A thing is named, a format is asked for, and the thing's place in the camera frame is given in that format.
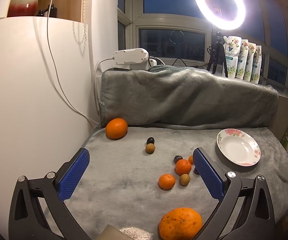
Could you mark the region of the left white gloved hand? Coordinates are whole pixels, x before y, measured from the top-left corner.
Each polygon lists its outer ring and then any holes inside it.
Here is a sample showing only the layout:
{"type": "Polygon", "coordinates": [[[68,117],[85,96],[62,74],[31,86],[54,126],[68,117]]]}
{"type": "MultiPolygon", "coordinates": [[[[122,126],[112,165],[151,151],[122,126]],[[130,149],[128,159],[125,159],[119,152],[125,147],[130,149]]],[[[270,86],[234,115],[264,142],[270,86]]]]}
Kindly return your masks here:
{"type": "Polygon", "coordinates": [[[120,229],[120,232],[124,233],[132,239],[137,240],[152,240],[153,237],[152,233],[136,227],[123,227],[120,229]]]}

